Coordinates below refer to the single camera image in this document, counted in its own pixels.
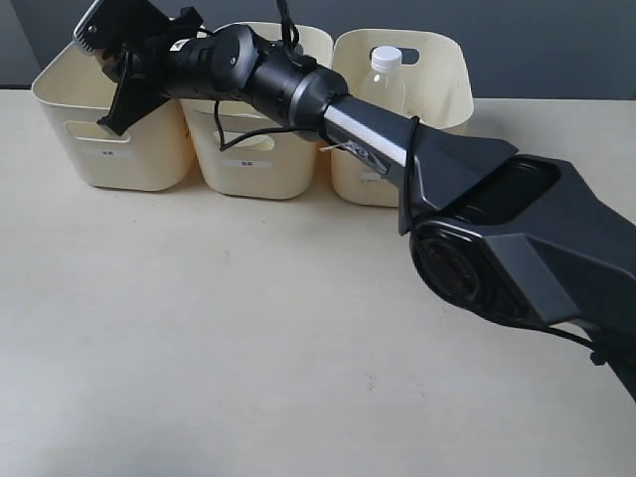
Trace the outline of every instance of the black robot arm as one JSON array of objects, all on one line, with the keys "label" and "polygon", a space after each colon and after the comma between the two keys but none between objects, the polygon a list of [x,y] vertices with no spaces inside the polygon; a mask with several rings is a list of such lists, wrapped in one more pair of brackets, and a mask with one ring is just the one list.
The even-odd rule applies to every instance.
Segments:
[{"label": "black robot arm", "polygon": [[[494,323],[588,346],[636,398],[636,227],[571,164],[355,99],[340,75],[294,53],[288,30],[280,43],[245,25],[201,25],[194,9],[170,20],[147,0],[96,0],[76,41],[118,83],[100,124],[121,134],[170,98],[235,100],[350,151],[400,188],[399,231],[437,295]],[[560,323],[591,341],[552,328]]]}]

